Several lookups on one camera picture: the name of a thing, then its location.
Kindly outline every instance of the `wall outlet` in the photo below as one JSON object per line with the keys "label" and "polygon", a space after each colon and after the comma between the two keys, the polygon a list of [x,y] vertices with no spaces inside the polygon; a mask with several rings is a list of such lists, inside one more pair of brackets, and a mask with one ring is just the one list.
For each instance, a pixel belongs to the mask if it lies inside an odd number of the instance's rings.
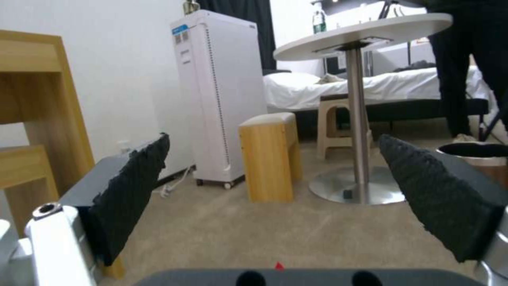
{"label": "wall outlet", "polygon": [[116,143],[116,145],[118,146],[120,154],[125,154],[132,150],[130,140],[120,140]]}

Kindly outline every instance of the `bed frame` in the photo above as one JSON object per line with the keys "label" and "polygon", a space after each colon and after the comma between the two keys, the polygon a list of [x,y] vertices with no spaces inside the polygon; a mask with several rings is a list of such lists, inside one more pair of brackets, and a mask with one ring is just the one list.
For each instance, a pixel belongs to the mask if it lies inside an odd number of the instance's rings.
{"label": "bed frame", "polygon": [[[486,99],[467,99],[467,114],[479,116],[480,125],[484,115],[489,113],[489,102]],[[318,135],[318,111],[295,111],[300,139],[316,138]],[[367,105],[370,122],[388,122],[390,127],[394,121],[421,120],[445,117],[441,110],[440,100],[421,99]],[[349,123],[349,113],[345,108],[338,109],[337,122]]]}

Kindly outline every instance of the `water bottle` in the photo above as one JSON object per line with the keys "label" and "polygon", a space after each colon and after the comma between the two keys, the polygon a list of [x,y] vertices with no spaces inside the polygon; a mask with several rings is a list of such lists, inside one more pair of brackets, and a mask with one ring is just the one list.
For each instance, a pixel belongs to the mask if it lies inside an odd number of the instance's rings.
{"label": "water bottle", "polygon": [[314,34],[326,32],[326,14],[323,11],[321,2],[314,3],[314,15],[312,17],[312,25],[314,27]]}

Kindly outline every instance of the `person's leg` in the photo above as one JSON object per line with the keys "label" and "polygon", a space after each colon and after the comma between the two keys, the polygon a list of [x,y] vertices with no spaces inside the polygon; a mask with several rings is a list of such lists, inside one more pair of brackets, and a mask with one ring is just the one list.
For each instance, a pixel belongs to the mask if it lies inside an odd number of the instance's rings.
{"label": "person's leg", "polygon": [[[508,90],[508,1],[496,0],[479,4],[471,11],[476,19],[473,38],[473,56],[485,82],[494,91],[501,108]],[[508,116],[501,118],[508,130]]]}
{"label": "person's leg", "polygon": [[429,37],[436,57],[441,106],[452,137],[471,135],[466,106],[466,79],[469,66],[470,36],[462,9],[435,11],[452,14],[454,24]]}

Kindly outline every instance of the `air purifier vent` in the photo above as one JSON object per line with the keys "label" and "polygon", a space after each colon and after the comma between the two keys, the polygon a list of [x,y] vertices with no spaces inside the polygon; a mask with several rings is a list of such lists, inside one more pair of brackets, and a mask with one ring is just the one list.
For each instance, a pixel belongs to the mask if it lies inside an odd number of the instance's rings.
{"label": "air purifier vent", "polygon": [[226,152],[226,162],[229,165],[230,164],[230,162],[229,162],[229,149],[228,149],[228,142],[226,141],[226,129],[224,128],[223,112],[222,112],[222,107],[220,105],[220,92],[219,92],[219,88],[218,88],[218,85],[217,85],[217,76],[216,76],[216,73],[215,73],[215,63],[214,63],[214,60],[213,60],[213,48],[212,48],[212,43],[211,43],[211,40],[210,40],[210,31],[208,29],[206,29],[206,42],[207,42],[207,46],[208,46],[208,54],[210,56],[210,62],[211,62],[211,65],[212,65],[213,85],[215,87],[215,98],[217,100],[217,106],[218,106],[218,109],[219,109],[218,111],[219,111],[219,117],[220,117],[220,128],[222,130],[224,150]]}

